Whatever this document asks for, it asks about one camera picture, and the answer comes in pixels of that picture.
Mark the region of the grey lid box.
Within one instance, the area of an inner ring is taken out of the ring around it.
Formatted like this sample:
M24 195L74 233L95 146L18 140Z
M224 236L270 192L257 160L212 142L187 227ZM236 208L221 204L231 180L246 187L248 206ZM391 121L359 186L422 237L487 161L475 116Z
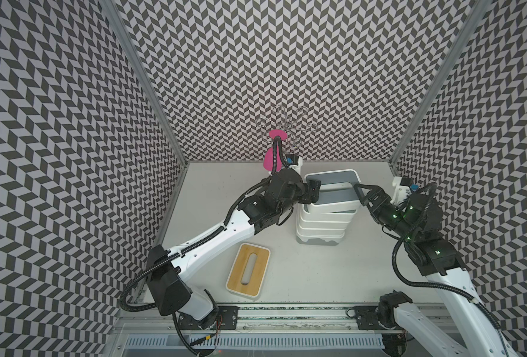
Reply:
M303 220L309 222L332 222L332 223L349 223L354 218L357 213L356 210L352 211L340 211L333 213L324 213L324 214L311 214L308 211L307 206L302 206L299 209L300 216Z
M310 214L333 214L355 211L360 207L354 185L360 183L357 171L353 169L309 173L307 183L320 181L319 198L316 203L305 205Z

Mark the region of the bamboo lid box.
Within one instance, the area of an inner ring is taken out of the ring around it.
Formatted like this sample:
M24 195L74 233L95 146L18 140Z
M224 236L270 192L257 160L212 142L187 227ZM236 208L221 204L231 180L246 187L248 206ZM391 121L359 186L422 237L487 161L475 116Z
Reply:
M298 226L303 230L346 230L349 223L331 221L305 221L299 220Z
M260 245L242 243L226 281L232 294L257 300L261 294L271 251Z
M342 239L345 236L345 230L342 229L305 229L297 227L296 233L299 237L311 237L322 239Z

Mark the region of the bamboo lid box back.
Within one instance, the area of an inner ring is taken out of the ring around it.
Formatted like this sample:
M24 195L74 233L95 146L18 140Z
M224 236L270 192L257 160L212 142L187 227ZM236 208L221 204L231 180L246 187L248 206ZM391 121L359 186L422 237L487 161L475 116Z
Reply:
M346 230L349 223L331 221L305 221L299 220L298 226L303 230Z

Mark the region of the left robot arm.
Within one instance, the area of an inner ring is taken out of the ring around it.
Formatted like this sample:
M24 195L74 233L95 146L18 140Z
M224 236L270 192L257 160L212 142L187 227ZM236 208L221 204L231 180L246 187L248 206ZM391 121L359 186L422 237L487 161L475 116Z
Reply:
M237 199L221 223L168 250L153 248L147 263L152 271L145 274L153 308L162 316L181 312L196 321L211 321L217 304L207 290L187 281L228 248L279 226L281 216L297 204L317 203L320 187L318 179L304 180L295 170L282 169Z

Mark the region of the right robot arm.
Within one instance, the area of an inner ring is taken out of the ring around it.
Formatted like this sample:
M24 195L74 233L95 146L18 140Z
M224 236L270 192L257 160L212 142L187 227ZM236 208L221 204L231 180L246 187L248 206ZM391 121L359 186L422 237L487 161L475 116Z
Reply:
M354 185L360 203L396 239L391 267L410 287L436 291L466 345L468 356L516 356L498 319L476 292L461 254L442 233L443 210L432 182L394 204L381 187Z

